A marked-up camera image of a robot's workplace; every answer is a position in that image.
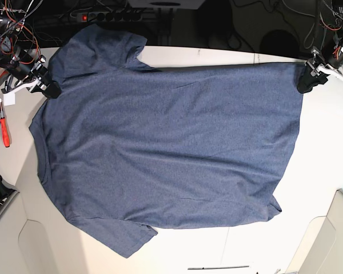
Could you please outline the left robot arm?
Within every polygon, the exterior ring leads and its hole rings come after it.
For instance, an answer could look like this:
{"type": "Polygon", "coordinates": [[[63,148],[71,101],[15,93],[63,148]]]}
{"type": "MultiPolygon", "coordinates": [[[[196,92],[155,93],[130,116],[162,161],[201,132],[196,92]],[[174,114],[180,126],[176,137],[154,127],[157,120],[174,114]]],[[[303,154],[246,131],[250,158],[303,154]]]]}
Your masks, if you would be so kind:
{"type": "Polygon", "coordinates": [[[312,57],[305,63],[305,70],[297,84],[301,94],[328,81],[332,75],[343,82],[343,1],[317,1],[315,25],[334,32],[333,40],[324,46],[311,48],[312,57]],[[334,16],[335,25],[324,21],[320,6],[324,5],[334,16]]]}

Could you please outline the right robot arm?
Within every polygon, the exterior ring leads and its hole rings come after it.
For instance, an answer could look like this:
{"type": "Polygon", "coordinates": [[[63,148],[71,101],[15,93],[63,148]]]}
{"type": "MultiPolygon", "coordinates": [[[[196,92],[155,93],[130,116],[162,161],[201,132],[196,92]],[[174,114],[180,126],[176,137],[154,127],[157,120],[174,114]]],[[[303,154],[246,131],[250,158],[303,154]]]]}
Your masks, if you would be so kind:
{"type": "Polygon", "coordinates": [[[26,20],[39,9],[42,1],[30,1],[24,10],[11,1],[0,1],[0,86],[3,94],[26,89],[55,99],[61,89],[45,66],[38,39],[26,20]]]}

